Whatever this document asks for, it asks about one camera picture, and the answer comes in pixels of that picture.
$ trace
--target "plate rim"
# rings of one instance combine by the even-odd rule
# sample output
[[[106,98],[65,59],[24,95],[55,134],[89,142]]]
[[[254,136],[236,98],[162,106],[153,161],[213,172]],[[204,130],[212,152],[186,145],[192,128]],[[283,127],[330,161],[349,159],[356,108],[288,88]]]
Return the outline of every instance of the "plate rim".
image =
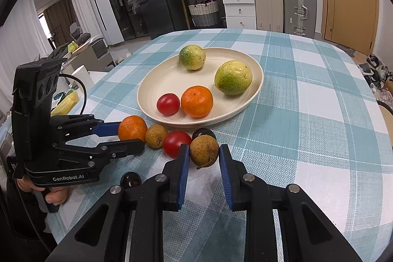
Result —
[[[179,56],[179,54],[177,54],[177,55],[175,55],[175,56],[169,57],[169,58],[167,58],[167,59],[161,61],[157,66],[155,66],[152,70],[150,70],[150,71],[146,74],[146,76],[143,77],[143,79],[142,79],[141,82],[139,83],[138,91],[137,91],[137,93],[136,93],[136,101],[137,101],[137,103],[138,103],[139,109],[140,109],[147,117],[149,117],[149,118],[151,118],[151,119],[157,121],[158,123],[164,123],[164,124],[167,124],[167,125],[172,125],[172,126],[174,126],[174,127],[176,127],[176,126],[185,127],[185,126],[192,126],[192,125],[198,125],[198,124],[203,124],[203,123],[211,123],[211,122],[217,120],[218,118],[223,118],[221,121],[214,122],[213,124],[220,123],[220,122],[222,122],[222,121],[225,121],[225,120],[227,120],[227,119],[229,119],[229,118],[231,118],[231,117],[237,115],[237,114],[238,114],[239,112],[241,112],[245,107],[247,107],[247,106],[251,103],[251,101],[252,101],[252,100],[259,94],[259,92],[261,91],[263,82],[264,82],[264,80],[265,80],[265,75],[264,75],[264,72],[263,72],[263,69],[262,69],[261,64],[260,64],[258,61],[256,61],[256,59],[255,59],[254,57],[250,56],[249,54],[244,53],[243,51],[239,51],[239,50],[236,50],[236,49],[225,48],[225,47],[206,47],[206,48],[203,48],[203,49],[212,49],[212,48],[215,48],[215,49],[227,49],[227,50],[231,50],[231,51],[237,51],[237,52],[239,52],[239,53],[242,53],[242,54],[244,54],[244,55],[249,56],[251,59],[253,59],[253,60],[257,63],[257,65],[259,66],[259,68],[261,69],[261,72],[262,72],[262,80],[261,80],[261,84],[259,85],[257,91],[252,95],[252,97],[250,97],[250,99],[248,99],[245,103],[243,103],[242,105],[240,105],[238,108],[236,108],[236,109],[234,109],[234,110],[232,110],[232,111],[230,111],[230,112],[227,112],[227,113],[225,113],[225,114],[223,114],[223,115],[216,116],[216,117],[211,118],[211,119],[201,119],[201,120],[193,121],[193,122],[191,122],[191,123],[188,122],[188,123],[181,123],[181,124],[179,124],[179,123],[175,123],[175,122],[172,122],[172,121],[162,121],[162,120],[159,120],[159,119],[157,119],[157,118],[155,118],[155,117],[149,116],[149,115],[146,113],[146,111],[142,108],[142,106],[141,106],[141,104],[140,104],[140,102],[139,102],[139,90],[140,90],[140,88],[141,88],[141,84],[143,83],[143,81],[145,80],[145,78],[146,78],[154,69],[156,69],[158,66],[160,66],[160,64],[164,63],[165,61],[167,61],[167,60],[169,60],[169,59],[173,59],[174,57]]]

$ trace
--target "tangerine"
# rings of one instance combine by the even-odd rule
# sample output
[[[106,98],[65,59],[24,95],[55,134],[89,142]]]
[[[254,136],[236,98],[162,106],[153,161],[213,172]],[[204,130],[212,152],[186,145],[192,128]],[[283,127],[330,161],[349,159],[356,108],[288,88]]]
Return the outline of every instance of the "tangerine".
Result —
[[[184,91],[181,105],[187,115],[194,118],[205,117],[213,108],[213,95],[206,87],[190,87]]]
[[[119,125],[117,134],[120,140],[141,139],[145,142],[147,125],[139,116],[129,116],[123,119]]]

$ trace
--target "red tomato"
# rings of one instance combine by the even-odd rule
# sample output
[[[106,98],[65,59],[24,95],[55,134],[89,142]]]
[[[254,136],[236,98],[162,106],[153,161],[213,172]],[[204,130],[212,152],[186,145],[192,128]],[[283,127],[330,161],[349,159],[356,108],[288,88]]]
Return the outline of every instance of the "red tomato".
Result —
[[[174,115],[179,108],[180,99],[174,93],[166,93],[157,100],[157,110],[164,116]]]
[[[180,145],[182,143],[191,144],[191,137],[183,131],[172,131],[169,133],[164,140],[162,147],[164,152],[173,159],[177,158],[179,153]]]

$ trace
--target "human hand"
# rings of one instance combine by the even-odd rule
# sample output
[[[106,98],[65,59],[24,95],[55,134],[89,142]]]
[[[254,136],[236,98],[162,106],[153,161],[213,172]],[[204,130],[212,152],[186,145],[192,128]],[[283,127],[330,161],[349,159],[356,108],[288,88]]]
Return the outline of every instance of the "human hand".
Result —
[[[16,179],[19,189],[23,192],[31,192],[32,190],[44,191],[45,188],[35,186],[28,175],[24,175],[23,179]],[[59,205],[65,202],[68,197],[69,187],[52,187],[50,192],[45,196],[47,203]]]

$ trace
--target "metal bolt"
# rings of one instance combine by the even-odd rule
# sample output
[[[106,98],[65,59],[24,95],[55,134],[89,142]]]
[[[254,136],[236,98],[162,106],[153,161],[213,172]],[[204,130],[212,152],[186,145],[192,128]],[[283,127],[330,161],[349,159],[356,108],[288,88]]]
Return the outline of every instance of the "metal bolt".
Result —
[[[243,175],[243,179],[248,182],[251,182],[255,180],[255,176],[251,173],[246,173],[245,175]]]
[[[300,187],[298,185],[292,184],[288,187],[290,192],[298,193],[300,191]]]
[[[109,189],[109,191],[110,191],[112,194],[117,194],[117,193],[119,193],[119,192],[121,191],[121,186],[119,186],[119,185],[113,185],[113,186],[111,186],[111,188]]]
[[[156,177],[155,177],[155,180],[157,182],[164,182],[166,179],[167,179],[167,176],[162,173],[156,175]]]

